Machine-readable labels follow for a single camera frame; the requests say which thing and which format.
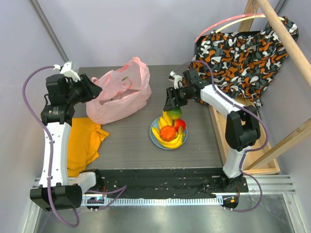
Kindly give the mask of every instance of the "gray floor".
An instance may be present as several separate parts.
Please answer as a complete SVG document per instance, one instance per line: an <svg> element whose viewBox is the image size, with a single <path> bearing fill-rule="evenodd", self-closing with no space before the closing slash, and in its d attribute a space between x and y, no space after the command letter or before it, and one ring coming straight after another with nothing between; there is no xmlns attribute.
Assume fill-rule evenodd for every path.
<svg viewBox="0 0 311 233"><path fill-rule="evenodd" d="M238 208L250 208L257 201L258 195L241 196ZM53 213L42 211L35 233L294 233L282 195L265 195L262 204L248 213L231 213L211 205L86 210L78 210L81 222L77 228L69 228ZM72 210L60 213L76 222Z"/></svg>
<svg viewBox="0 0 311 233"><path fill-rule="evenodd" d="M101 144L100 157L88 168L164 168L220 167L219 149L207 106L189 101L182 108L187 123L188 138L177 150L158 148L150 139L151 123L162 115L166 88L172 86L169 73L176 66L149 66L152 95L147 105L131 116L102 126L110 136ZM80 73L100 78L117 67L85 67ZM86 117L85 104L75 107L75 117Z"/></svg>

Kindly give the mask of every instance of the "yellow cloth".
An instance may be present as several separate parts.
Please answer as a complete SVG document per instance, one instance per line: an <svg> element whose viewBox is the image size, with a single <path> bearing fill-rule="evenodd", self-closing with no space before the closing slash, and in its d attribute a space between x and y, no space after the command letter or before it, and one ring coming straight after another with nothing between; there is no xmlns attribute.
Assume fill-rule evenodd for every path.
<svg viewBox="0 0 311 233"><path fill-rule="evenodd" d="M72 119L72 128L68 141L68 176L77 177L86 166L99 157L98 149L109 133L90 118Z"/></svg>

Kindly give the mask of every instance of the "plastic bag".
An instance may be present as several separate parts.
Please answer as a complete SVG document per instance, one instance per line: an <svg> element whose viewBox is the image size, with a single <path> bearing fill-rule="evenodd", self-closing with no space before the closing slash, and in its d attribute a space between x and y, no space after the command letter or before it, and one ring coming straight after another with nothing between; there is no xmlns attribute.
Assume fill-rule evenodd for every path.
<svg viewBox="0 0 311 233"><path fill-rule="evenodd" d="M151 95L149 68L138 57L100 79L91 80L103 90L86 103L88 117L101 125L125 118L144 107Z"/></svg>

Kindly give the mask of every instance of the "wooden base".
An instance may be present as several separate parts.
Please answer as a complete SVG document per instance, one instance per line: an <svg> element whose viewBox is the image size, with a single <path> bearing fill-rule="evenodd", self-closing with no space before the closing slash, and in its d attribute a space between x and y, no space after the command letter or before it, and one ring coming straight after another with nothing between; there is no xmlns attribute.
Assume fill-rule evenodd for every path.
<svg viewBox="0 0 311 233"><path fill-rule="evenodd" d="M253 105L252 102L245 100L243 98L240 98L240 97L237 97L236 101L246 106ZM217 137L217 142L218 142L221 158L222 158L223 163L225 163L228 157L228 152L229 152L229 145L227 144L225 140L226 119L219 112L217 112L216 109L213 108L212 106L209 106L209 109L210 109L214 129L216 132L216 137ZM258 148L261 145L263 145L265 142L266 134L261 125L260 125L260 132L261 132L261 137L259 140L257 140L253 148ZM264 149L248 153L246 160L244 162L244 168L251 165L253 162L255 162L258 158L260 158L270 149L271 149L271 146L270 146L270 143L268 143L268 145ZM277 174L280 172L280 168L277 164L276 159L274 159L268 164L262 166L261 168L245 170L245 172L249 174L256 174L256 175Z"/></svg>

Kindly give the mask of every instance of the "blue plate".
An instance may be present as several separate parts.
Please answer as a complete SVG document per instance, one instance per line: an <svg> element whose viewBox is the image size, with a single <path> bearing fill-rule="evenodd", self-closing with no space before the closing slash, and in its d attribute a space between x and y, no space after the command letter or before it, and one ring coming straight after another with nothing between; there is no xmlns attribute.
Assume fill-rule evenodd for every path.
<svg viewBox="0 0 311 233"><path fill-rule="evenodd" d="M150 137L151 137L151 140L160 148L162 149L165 149L165 150L170 150L170 148L165 148L164 146L162 146L159 141L156 139L156 137L154 136L153 132L152 132L152 127L155 127L155 128L159 128L159 125L158 125L158 122L159 122L159 117L157 119L154 120L154 122L152 122L151 126L150 126ZM187 139L187 135L188 135L188 130L187 128L185 129L184 131L184 134L186 135L184 138L183 138L183 144L185 143L186 139Z"/></svg>

